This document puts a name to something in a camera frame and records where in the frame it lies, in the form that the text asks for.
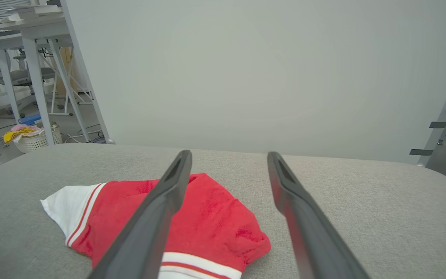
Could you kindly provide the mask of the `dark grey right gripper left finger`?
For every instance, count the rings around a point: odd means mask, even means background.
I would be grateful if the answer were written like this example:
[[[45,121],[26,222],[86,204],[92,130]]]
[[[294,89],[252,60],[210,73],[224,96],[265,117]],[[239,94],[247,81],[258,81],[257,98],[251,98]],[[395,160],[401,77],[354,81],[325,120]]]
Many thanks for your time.
[[[184,203],[192,154],[177,154],[88,279],[157,279],[172,217]]]

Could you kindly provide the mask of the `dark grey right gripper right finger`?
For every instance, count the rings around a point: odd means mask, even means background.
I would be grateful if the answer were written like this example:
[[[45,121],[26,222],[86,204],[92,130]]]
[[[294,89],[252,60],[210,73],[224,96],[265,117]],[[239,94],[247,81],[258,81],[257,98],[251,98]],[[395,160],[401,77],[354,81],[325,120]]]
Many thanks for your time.
[[[268,153],[274,204],[285,217],[300,279],[370,279],[278,152]]]

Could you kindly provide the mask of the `red Bulls basketball jersey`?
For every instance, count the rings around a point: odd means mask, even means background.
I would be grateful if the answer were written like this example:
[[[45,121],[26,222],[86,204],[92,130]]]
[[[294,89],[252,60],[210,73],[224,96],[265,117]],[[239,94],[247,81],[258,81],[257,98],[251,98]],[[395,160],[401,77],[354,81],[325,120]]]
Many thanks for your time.
[[[65,243],[95,267],[158,180],[65,186],[41,201]],[[173,216],[158,279],[241,279],[271,250],[255,215],[205,173],[192,174]]]

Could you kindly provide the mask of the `white woven laundry basket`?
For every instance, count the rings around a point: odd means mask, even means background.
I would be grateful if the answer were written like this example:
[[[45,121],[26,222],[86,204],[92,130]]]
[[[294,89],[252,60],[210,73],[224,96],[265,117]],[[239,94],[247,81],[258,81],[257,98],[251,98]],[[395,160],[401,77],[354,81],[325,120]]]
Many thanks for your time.
[[[54,144],[62,144],[63,140],[61,136],[60,125],[58,125],[56,122],[53,122],[51,130]],[[12,141],[12,143],[22,153],[29,153],[38,150],[39,148],[48,146],[47,136],[44,129],[38,132],[32,132],[27,135],[19,135]]]

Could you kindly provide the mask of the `white metal stand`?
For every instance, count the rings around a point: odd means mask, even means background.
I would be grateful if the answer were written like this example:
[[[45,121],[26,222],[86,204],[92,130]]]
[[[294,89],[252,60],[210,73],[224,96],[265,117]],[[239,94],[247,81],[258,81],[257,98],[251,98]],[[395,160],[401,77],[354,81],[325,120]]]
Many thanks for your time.
[[[79,77],[78,74],[80,74],[79,72],[79,67],[78,67],[78,63],[76,62],[76,59],[74,58],[74,48],[71,46],[71,54],[72,54],[72,62],[70,65],[70,70],[72,70],[73,68],[73,73],[74,73],[74,77],[72,77],[71,79],[75,82],[75,86],[76,86],[76,90],[71,89],[73,91],[73,95],[74,98],[77,102],[78,105],[92,105],[92,95],[89,92],[89,90],[86,89],[85,85],[82,85],[79,82]],[[58,95],[56,93],[56,79],[59,76],[60,77],[60,73],[57,69],[57,63],[55,61],[55,59],[51,59],[52,62],[52,66],[51,68],[55,71],[55,78],[53,79],[54,81],[54,85],[53,85],[53,89],[51,92],[51,97],[49,98],[49,100],[51,101],[51,110],[48,113],[49,115],[55,115],[55,116],[73,116],[73,112],[71,111],[72,106],[71,106],[71,100],[69,98],[69,96],[67,95],[67,93],[65,95]],[[67,78],[68,81],[70,80],[70,74],[67,74]]]

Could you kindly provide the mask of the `blue box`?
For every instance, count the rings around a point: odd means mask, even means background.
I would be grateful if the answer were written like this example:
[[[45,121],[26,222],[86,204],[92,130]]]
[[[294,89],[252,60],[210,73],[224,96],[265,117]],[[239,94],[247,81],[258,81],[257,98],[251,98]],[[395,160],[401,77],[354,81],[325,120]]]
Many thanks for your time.
[[[18,123],[21,125],[27,125],[27,126],[34,126],[36,125],[38,122],[42,122],[42,118],[40,114],[35,114],[35,115],[31,115],[31,116],[27,116],[24,118],[20,118],[18,120]]]

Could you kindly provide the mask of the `yellow cloth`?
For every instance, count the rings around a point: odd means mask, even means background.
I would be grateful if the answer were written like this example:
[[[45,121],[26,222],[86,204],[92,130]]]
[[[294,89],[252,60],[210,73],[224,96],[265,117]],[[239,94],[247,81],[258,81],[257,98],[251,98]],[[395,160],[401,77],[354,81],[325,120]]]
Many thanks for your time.
[[[5,135],[3,136],[3,140],[5,141],[5,143],[10,143],[14,138],[21,136],[21,135],[25,135],[25,134],[30,134],[30,133],[24,133],[21,131],[18,132],[6,132]]]

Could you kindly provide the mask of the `white partition screen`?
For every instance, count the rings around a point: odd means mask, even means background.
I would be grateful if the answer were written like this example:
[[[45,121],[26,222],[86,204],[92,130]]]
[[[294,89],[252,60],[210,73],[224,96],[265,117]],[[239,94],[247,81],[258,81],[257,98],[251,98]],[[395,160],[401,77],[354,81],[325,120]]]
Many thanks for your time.
[[[64,0],[117,145],[417,164],[446,0]]]

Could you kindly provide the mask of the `brown cardboard sheet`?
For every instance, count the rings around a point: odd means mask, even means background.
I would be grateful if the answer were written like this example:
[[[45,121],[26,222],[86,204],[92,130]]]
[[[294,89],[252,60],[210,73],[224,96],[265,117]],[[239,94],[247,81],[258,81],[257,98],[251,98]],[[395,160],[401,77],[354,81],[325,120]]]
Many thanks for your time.
[[[71,79],[74,77],[73,68],[70,70],[70,65],[72,60],[72,54],[71,54],[71,47],[60,47],[60,56],[61,60],[64,64],[65,70],[67,71],[67,74],[70,74],[70,85],[72,86],[73,90],[76,90],[75,82]],[[56,93],[58,95],[65,95],[67,93],[67,90],[64,86],[64,82],[62,81],[61,77],[57,77],[56,81]]]

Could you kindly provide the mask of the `grey office chair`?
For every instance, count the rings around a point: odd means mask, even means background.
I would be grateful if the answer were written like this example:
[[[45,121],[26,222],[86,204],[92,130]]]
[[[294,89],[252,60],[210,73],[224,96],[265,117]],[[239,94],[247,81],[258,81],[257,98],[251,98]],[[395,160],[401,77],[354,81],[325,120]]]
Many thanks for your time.
[[[28,72],[28,69],[26,68],[26,62],[24,60],[26,59],[25,51],[23,49],[18,49],[19,55],[14,56],[14,59],[18,60],[19,69],[15,71],[10,72],[10,78],[12,85],[15,87],[28,87],[30,89],[30,95],[28,97],[25,97],[19,101],[20,103],[17,103],[18,111],[20,109],[23,109],[24,107],[28,106],[29,104],[37,105],[36,99],[35,99],[35,92],[33,90],[32,81]],[[55,71],[50,67],[41,67],[41,73],[42,73],[42,79],[44,80],[55,78]],[[5,85],[5,82],[2,78],[2,73],[0,70],[0,84]],[[11,107],[8,107],[6,109],[7,115],[13,115],[13,109]]]

